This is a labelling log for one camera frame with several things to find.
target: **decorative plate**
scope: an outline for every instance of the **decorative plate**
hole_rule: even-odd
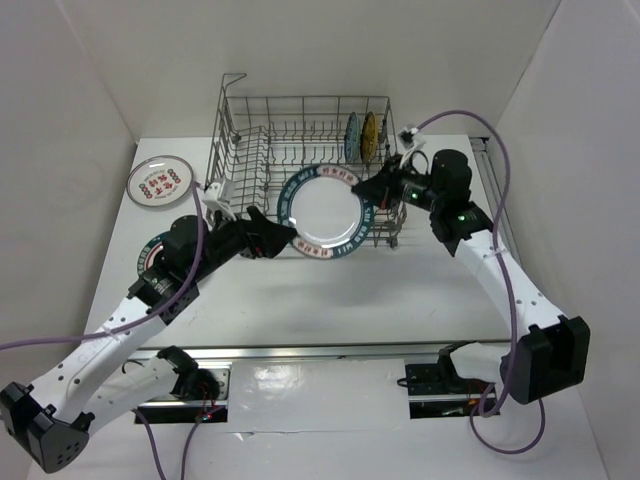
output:
[[[162,232],[147,242],[140,255],[138,255],[138,275],[141,275],[146,269],[153,265],[153,261],[162,252],[162,240],[164,240],[169,232]]]
[[[160,207],[175,202],[189,191],[193,170],[185,160],[162,155],[145,160],[129,175],[127,193],[145,207]]]
[[[360,181],[337,165],[300,170],[278,198],[278,221],[294,227],[291,242],[303,255],[323,260],[349,255],[364,242],[373,225],[373,205],[351,193]]]
[[[369,163],[378,147],[378,120],[373,112],[367,113],[362,126],[360,137],[360,158],[364,163]]]
[[[347,120],[347,129],[344,133],[344,158],[347,163],[354,163],[358,161],[360,152],[358,146],[360,145],[360,120],[356,112],[351,112],[349,120]]]

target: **white wall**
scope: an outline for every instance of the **white wall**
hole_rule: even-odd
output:
[[[256,94],[388,94],[396,125],[460,107],[497,121],[559,0],[63,3],[134,135],[162,137],[211,135],[230,71]]]
[[[563,0],[499,123],[523,264],[592,329],[580,391],[611,480],[640,469],[638,7]]]
[[[0,8],[0,343],[80,333],[133,140],[52,1]],[[0,387],[68,347],[0,353]],[[0,476],[29,457],[0,430]]]

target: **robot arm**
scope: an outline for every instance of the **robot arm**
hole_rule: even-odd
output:
[[[584,378],[590,331],[580,317],[568,319],[544,297],[499,240],[493,224],[472,201],[471,169],[464,154],[442,150],[434,155],[431,171],[419,173],[412,157],[423,144],[417,129],[400,134],[405,155],[387,160],[380,172],[355,185],[353,193],[381,208],[405,202],[430,212],[436,238],[453,258],[476,277],[507,323],[511,323],[509,289],[496,253],[501,254],[514,294],[518,337],[509,394],[527,404],[577,385]],[[475,342],[452,345],[440,352],[441,370],[450,377],[505,380],[510,349]]]
[[[0,412],[13,436],[47,473],[71,463],[89,437],[140,403],[171,393],[181,399],[200,398],[197,385],[217,393],[212,375],[178,347],[168,347],[127,375],[116,374],[129,356],[169,326],[199,295],[197,282],[235,255],[273,258],[293,238],[293,228],[268,221],[255,207],[249,219],[218,211],[205,235],[195,279],[166,311],[158,311],[185,285],[196,251],[198,218],[176,220],[163,240],[162,256],[129,288],[113,314],[98,328],[104,335],[85,342],[31,385],[12,382],[0,392]],[[127,327],[136,323],[131,329]]]

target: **white table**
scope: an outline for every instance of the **white table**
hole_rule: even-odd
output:
[[[155,155],[182,157],[204,179],[210,138],[142,139],[135,167]],[[467,155],[472,198],[488,202],[466,136],[432,136],[431,159],[452,148]],[[165,209],[145,209],[123,195],[87,323],[94,331],[136,279],[136,260],[149,239],[194,212],[185,196]],[[410,207],[400,248],[383,242],[339,261],[314,261],[289,251],[274,260],[235,258],[201,286],[200,297],[147,346],[261,346],[450,342],[506,339],[508,330],[488,296],[453,260]]]
[[[271,372],[270,386],[264,384],[269,375],[260,364],[238,368],[244,374],[235,391],[232,383],[229,422],[201,425],[196,431],[187,479],[607,478],[575,388],[546,401],[548,427],[541,443],[529,453],[508,457],[480,445],[466,418],[409,420],[403,402],[406,390],[395,385],[400,360],[342,361],[339,367],[319,370],[311,364],[319,362],[281,366]],[[251,371],[257,372],[253,381]],[[254,388],[256,379],[263,382],[262,393]],[[298,388],[277,393],[279,385],[293,380],[302,380]],[[507,403],[503,415],[478,423],[497,445],[523,446],[537,433],[538,408]],[[190,429],[191,425],[153,426],[170,480],[179,478]],[[89,478],[158,478],[144,428],[134,425],[132,414],[98,432],[78,459],[58,474],[48,476],[34,464],[28,480]]]
[[[202,180],[209,144],[208,138],[143,139],[134,166],[154,155],[177,155],[188,160]],[[431,158],[443,148],[467,154],[474,173],[473,198],[488,208],[467,137],[432,137],[425,152]],[[191,212],[190,198],[165,210],[145,210],[123,197],[87,331],[109,316],[136,278],[142,246],[175,218]],[[329,262],[300,259],[293,252],[280,260],[234,259],[202,285],[200,298],[149,346],[507,338],[504,322],[487,296],[435,241],[427,222],[425,214],[410,211],[395,252],[386,247],[361,249]],[[382,275],[390,282],[388,288],[381,286]],[[532,452],[511,458],[482,447],[468,419],[410,420],[406,390],[395,384],[402,373],[402,360],[281,366],[234,362],[229,421],[199,428],[190,448],[187,478],[607,478],[575,388],[546,401],[548,427],[542,442]],[[264,379],[271,383],[261,383]],[[539,413],[536,405],[508,402],[503,415],[478,422],[489,440],[515,448],[535,436]],[[153,427],[169,479],[179,478],[190,428]],[[145,431],[133,423],[132,415],[100,431],[63,471],[47,476],[33,465],[28,480],[87,478],[157,478]]]

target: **wire dish rack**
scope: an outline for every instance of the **wire dish rack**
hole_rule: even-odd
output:
[[[246,76],[222,77],[205,186],[223,177],[233,181],[234,213],[255,205],[275,220],[278,196],[301,168],[339,164],[366,179],[397,151],[389,97],[229,95],[229,87]],[[378,120],[378,145],[369,163],[345,159],[344,135],[352,112],[360,125],[368,112]],[[378,210],[365,243],[377,247],[382,241],[396,248],[406,216],[404,204]]]

